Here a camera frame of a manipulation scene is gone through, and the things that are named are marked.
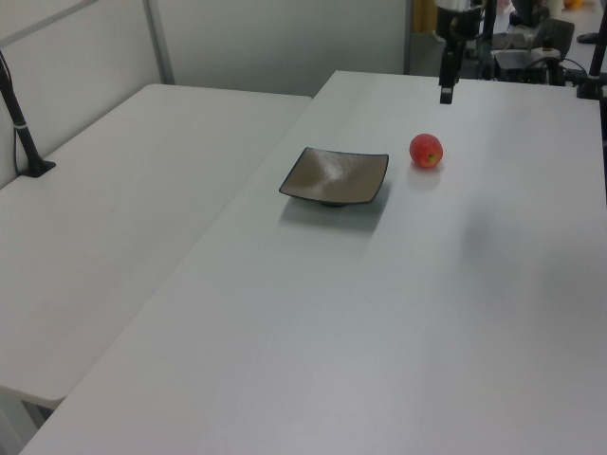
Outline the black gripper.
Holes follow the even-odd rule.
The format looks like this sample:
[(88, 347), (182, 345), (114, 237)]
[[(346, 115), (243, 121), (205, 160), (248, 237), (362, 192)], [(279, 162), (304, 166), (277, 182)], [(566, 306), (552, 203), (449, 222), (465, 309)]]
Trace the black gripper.
[(435, 32), (444, 40), (458, 41), (454, 47), (446, 42), (441, 58), (439, 72), (441, 104), (451, 104), (453, 87), (458, 84), (462, 61), (465, 54), (465, 41), (478, 35), (480, 24), (480, 9), (454, 10), (437, 8)]

